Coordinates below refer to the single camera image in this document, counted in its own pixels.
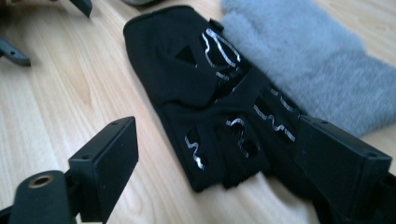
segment wood grain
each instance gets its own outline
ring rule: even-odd
[[[370,54],[396,65],[393,0],[316,2],[359,35]],[[263,175],[227,191],[192,192],[129,63],[122,35],[129,19],[183,4],[219,20],[219,0],[93,4],[90,19],[69,1],[40,0],[13,3],[0,18],[0,36],[32,60],[32,67],[19,67],[0,59],[0,208],[12,204],[24,178],[66,171],[67,159],[106,124],[135,116],[139,163],[108,223],[318,223],[310,202]],[[363,140],[396,157],[396,125]],[[394,163],[391,171],[396,174]]]

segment gray fleece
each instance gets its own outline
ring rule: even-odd
[[[309,0],[222,0],[223,34],[309,115],[361,137],[396,121],[396,70]]]

